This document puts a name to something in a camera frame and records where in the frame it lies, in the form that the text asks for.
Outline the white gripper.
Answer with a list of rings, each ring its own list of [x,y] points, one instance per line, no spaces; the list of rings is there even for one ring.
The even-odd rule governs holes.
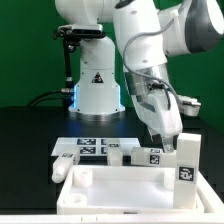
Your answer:
[[[176,149],[173,137],[182,132],[182,121],[175,97],[166,97],[162,90],[153,90],[148,95],[134,96],[133,104],[138,118],[148,127],[151,141],[161,143],[165,153]]]

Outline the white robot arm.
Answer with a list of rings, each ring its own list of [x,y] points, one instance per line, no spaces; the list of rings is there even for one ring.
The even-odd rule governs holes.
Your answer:
[[[153,0],[55,0],[67,21],[58,28],[70,47],[80,44],[80,80],[72,109],[81,116],[114,114],[122,106],[112,77],[115,54],[123,61],[126,86],[138,118],[163,149],[174,150],[182,113],[195,116],[200,104],[178,95],[167,73],[169,56],[213,49],[224,35],[217,0],[182,0],[159,10]]]

